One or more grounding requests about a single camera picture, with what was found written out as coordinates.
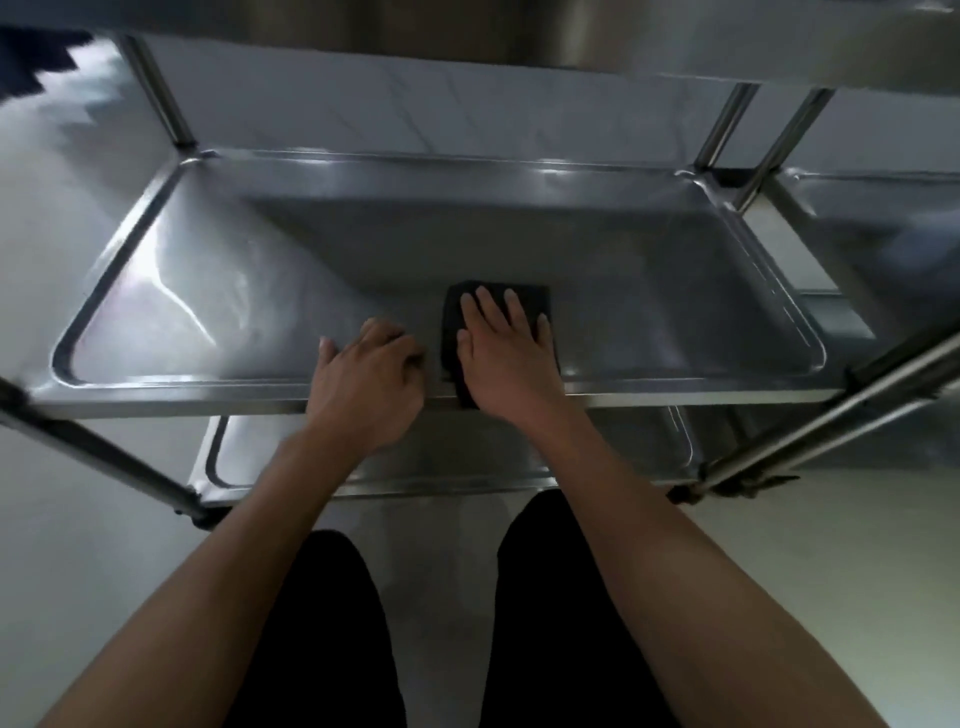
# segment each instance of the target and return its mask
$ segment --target upper shelf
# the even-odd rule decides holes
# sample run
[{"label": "upper shelf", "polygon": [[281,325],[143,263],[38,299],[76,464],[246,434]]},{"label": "upper shelf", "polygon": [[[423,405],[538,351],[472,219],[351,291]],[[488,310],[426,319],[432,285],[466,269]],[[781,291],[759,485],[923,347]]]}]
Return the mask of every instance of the upper shelf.
[{"label": "upper shelf", "polygon": [[0,21],[443,61],[956,95],[955,10],[955,0],[34,0],[4,4]]},{"label": "upper shelf", "polygon": [[585,406],[822,400],[846,363],[688,172],[225,150],[153,182],[32,394],[70,417],[296,412],[319,337],[380,315],[452,404],[441,312],[465,279],[550,287]]},{"label": "upper shelf", "polygon": [[960,311],[960,176],[778,174],[764,192],[888,344]]}]

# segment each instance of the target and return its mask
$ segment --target metal pole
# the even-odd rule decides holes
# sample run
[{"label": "metal pole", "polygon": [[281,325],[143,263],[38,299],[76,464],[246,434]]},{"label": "metal pole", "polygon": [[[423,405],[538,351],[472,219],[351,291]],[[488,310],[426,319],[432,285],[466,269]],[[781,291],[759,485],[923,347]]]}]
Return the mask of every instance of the metal pole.
[{"label": "metal pole", "polygon": [[879,376],[858,392],[846,395],[840,400],[835,401],[824,412],[790,432],[777,434],[770,438],[761,438],[760,442],[755,445],[717,460],[712,465],[707,466],[705,477],[703,481],[698,484],[696,490],[703,493],[725,480],[743,473],[751,466],[780,452],[787,446],[793,445],[811,432],[825,425],[829,425],[850,412],[857,405],[889,391],[897,384],[902,383],[932,364],[943,361],[948,356],[957,352],[960,352],[960,333],[954,333],[948,336],[939,344],[902,362],[886,374]]},{"label": "metal pole", "polygon": [[750,206],[767,175],[786,161],[786,158],[790,156],[790,153],[804,137],[806,130],[817,120],[820,112],[833,98],[833,94],[832,88],[814,88],[806,94],[800,108],[797,109],[797,112],[787,122],[786,127],[780,132],[777,141],[760,161],[750,180],[737,192],[736,198],[733,200],[733,209],[743,213]]},{"label": "metal pole", "polygon": [[0,425],[116,478],[190,518],[202,519],[208,513],[196,493],[109,440],[75,422],[51,420],[38,414],[27,403],[24,393],[5,379],[0,379]]},{"label": "metal pole", "polygon": [[180,112],[173,92],[163,80],[163,74],[160,73],[160,67],[156,64],[150,46],[143,38],[137,36],[117,36],[114,41],[127,63],[130,64],[133,75],[146,92],[174,146],[178,149],[196,146],[197,140]]},{"label": "metal pole", "polygon": [[803,449],[795,452],[792,455],[789,455],[783,460],[770,463],[762,471],[760,471],[760,473],[757,474],[756,481],[761,483],[771,475],[783,473],[791,468],[796,468],[798,465],[805,463],[807,460],[812,460],[818,455],[822,455],[825,452],[830,452],[832,449],[839,448],[841,445],[845,445],[861,435],[865,435],[868,432],[873,432],[875,429],[879,429],[880,427],[883,427],[894,420],[899,420],[901,417],[905,417],[911,412],[926,407],[928,404],[932,404],[934,401],[936,400],[933,398],[911,400],[907,404],[903,404],[900,407],[897,407],[896,409],[886,413],[885,415],[882,415],[881,417],[877,417],[874,420],[870,420],[869,422],[858,427],[854,427],[853,429],[849,429],[846,432],[841,432],[834,437],[827,438],[823,442],[817,443],[812,448]]},{"label": "metal pole", "polygon": [[720,117],[710,130],[707,141],[704,142],[704,147],[697,155],[693,166],[701,172],[713,168],[723,153],[724,147],[727,146],[727,142],[730,141],[733,130],[740,123],[740,119],[743,118],[743,114],[746,113],[750,102],[754,100],[759,90],[760,84],[737,84],[733,88],[730,98],[720,111]]}]

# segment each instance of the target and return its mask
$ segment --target left hand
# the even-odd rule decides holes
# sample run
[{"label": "left hand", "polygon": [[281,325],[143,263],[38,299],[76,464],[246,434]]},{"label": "left hand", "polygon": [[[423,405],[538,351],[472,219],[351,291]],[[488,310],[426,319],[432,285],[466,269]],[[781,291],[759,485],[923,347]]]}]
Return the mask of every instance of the left hand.
[{"label": "left hand", "polygon": [[379,319],[340,353],[321,339],[307,429],[342,441],[358,458],[396,442],[423,408],[422,356],[413,336]]}]

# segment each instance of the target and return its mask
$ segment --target lower shelf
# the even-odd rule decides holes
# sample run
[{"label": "lower shelf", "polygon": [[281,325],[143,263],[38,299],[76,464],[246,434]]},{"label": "lower shelf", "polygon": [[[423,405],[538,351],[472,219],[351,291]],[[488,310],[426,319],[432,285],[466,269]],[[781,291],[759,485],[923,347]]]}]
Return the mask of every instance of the lower shelf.
[{"label": "lower shelf", "polygon": [[588,407],[823,400],[847,363],[709,177],[222,150],[157,176],[28,385],[53,417],[295,413],[319,337],[379,315],[449,406],[441,308],[464,279],[549,286]]},{"label": "lower shelf", "polygon": [[[659,484],[696,477],[702,455],[679,407],[596,409],[598,429]],[[240,500],[303,416],[213,418],[190,485],[204,503]],[[546,488],[553,478],[511,425],[477,411],[424,411],[398,444],[363,462],[336,497],[471,494]]]}]

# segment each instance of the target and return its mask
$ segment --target leg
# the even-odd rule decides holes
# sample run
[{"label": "leg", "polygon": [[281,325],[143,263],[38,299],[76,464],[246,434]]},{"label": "leg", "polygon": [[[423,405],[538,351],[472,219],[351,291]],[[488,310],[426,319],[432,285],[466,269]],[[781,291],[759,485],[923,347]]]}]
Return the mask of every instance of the leg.
[{"label": "leg", "polygon": [[387,620],[363,557],[336,531],[304,542],[225,723],[405,726]]},{"label": "leg", "polygon": [[481,726],[677,726],[559,490],[534,497],[497,553]]}]

